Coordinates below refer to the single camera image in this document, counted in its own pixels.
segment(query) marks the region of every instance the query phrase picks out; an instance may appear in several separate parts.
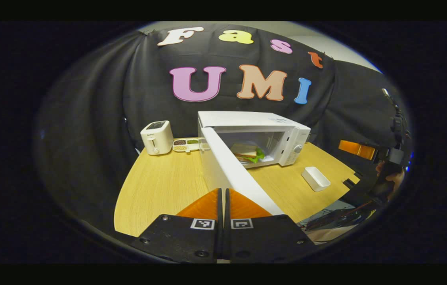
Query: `white toaster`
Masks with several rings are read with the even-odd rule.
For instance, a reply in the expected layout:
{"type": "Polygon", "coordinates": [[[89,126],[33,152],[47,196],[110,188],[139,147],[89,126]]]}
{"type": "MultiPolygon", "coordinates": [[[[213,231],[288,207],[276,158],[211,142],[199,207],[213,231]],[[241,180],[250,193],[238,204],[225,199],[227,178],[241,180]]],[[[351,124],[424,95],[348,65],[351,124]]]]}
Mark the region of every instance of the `white toaster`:
{"type": "Polygon", "coordinates": [[[174,141],[169,121],[158,121],[148,124],[142,129],[141,137],[149,155],[169,153],[174,141]]]}

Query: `wooden table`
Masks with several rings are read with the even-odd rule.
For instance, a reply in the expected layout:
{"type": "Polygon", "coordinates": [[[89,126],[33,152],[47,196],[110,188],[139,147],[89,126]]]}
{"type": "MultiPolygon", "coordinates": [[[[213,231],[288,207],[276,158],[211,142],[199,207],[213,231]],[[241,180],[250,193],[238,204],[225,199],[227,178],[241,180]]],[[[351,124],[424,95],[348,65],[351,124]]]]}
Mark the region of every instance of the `wooden table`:
{"type": "MultiPolygon", "coordinates": [[[[318,213],[349,189],[343,181],[357,183],[354,171],[317,146],[307,142],[293,165],[249,168],[264,191],[295,222],[318,213]],[[315,166],[331,182],[313,191],[301,176],[315,166]]],[[[151,156],[143,150],[122,186],[115,208],[115,230],[139,236],[161,214],[176,215],[209,191],[203,177],[199,151],[172,151],[151,156]]]]}

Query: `sandwich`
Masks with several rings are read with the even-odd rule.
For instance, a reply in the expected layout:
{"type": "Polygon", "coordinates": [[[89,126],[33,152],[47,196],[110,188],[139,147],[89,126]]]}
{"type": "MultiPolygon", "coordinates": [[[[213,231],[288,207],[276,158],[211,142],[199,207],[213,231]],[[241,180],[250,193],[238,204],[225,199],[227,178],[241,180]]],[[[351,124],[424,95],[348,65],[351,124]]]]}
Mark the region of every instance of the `sandwich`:
{"type": "Polygon", "coordinates": [[[233,144],[231,152],[239,161],[257,163],[264,159],[264,152],[258,147],[250,144],[233,144]]]}

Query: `white microwave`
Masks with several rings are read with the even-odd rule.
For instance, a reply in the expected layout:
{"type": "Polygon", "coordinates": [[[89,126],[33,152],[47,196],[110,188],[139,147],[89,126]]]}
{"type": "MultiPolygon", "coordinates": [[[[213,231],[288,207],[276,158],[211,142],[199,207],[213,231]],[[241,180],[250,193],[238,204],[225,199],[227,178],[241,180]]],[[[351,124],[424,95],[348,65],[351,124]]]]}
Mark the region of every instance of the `white microwave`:
{"type": "Polygon", "coordinates": [[[269,112],[199,111],[204,180],[210,190],[234,189],[272,215],[282,215],[283,211],[246,169],[294,164],[308,135],[309,127],[269,112]],[[231,151],[233,144],[258,146],[264,158],[256,163],[239,161],[231,151]]]}

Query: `white wall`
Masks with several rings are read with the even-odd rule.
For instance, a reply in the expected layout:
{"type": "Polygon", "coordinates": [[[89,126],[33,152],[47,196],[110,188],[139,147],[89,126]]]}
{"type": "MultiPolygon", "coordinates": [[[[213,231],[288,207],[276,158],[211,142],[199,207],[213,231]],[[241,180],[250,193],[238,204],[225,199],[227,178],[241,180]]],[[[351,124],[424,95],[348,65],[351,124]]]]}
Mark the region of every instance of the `white wall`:
{"type": "Polygon", "coordinates": [[[349,63],[355,63],[363,67],[368,67],[372,70],[380,72],[377,67],[366,60],[363,56],[359,55],[354,50],[350,49],[346,45],[333,40],[328,36],[318,32],[317,30],[294,22],[285,21],[163,21],[153,22],[145,27],[139,27],[138,30],[149,32],[161,29],[168,29],[171,27],[186,26],[196,27],[202,23],[227,23],[242,25],[247,27],[253,27],[261,29],[275,34],[292,38],[302,44],[312,47],[318,51],[325,52],[328,56],[336,60],[347,61],[349,63]]]}

